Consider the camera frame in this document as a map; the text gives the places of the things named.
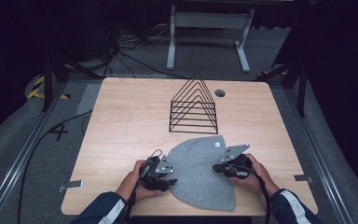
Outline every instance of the person's right hand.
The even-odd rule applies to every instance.
[[[279,188],[274,183],[274,181],[272,181],[266,167],[264,167],[264,165],[262,163],[258,162],[252,154],[248,153],[248,154],[245,154],[245,156],[247,158],[249,158],[249,160],[251,160],[255,171],[257,172],[258,175],[261,176],[261,178],[266,183],[266,189],[267,189],[268,196],[271,197],[272,194],[274,194],[276,191],[279,190]],[[250,188],[260,194],[263,193],[263,191],[260,187],[260,184],[254,174],[250,174],[248,177],[246,177],[244,179],[239,179],[237,177],[230,177],[229,180],[233,185]]]

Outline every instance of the dark background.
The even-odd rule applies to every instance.
[[[259,10],[254,26],[293,25],[276,63],[290,62],[298,55],[307,61],[315,96],[358,176],[358,1],[324,0],[322,4],[330,9],[299,17],[285,13],[282,20],[276,19],[280,11]],[[133,10],[141,12],[136,14],[141,18],[125,17],[135,15]],[[139,36],[167,20],[167,14],[159,13],[165,11],[161,7],[134,6],[120,11],[123,25]],[[102,58],[109,45],[105,42],[107,26],[101,23],[99,8],[90,1],[0,0],[0,124],[25,104],[25,87],[41,72],[46,48],[77,61]]]

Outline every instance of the white stand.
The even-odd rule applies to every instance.
[[[168,50],[167,69],[173,70],[175,60],[175,27],[205,27],[205,28],[224,28],[242,29],[241,41],[236,41],[235,46],[240,58],[242,71],[250,72],[249,64],[246,60],[243,46],[249,28],[252,23],[254,10],[249,10],[248,14],[223,14],[223,13],[198,13],[198,12],[176,12],[175,6],[171,7],[171,41]]]

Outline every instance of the person's left hand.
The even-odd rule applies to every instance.
[[[126,202],[129,200],[132,190],[138,180],[140,170],[145,165],[145,161],[137,161],[133,167],[133,171],[129,172],[120,186],[116,190],[116,194],[120,195]],[[136,200],[138,203],[145,198],[157,197],[162,193],[161,190],[147,190],[142,186],[139,186],[136,190]]]

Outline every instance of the circular hole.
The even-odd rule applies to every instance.
[[[214,94],[217,96],[217,97],[224,97],[226,95],[226,93],[222,90],[216,90],[214,92]]]

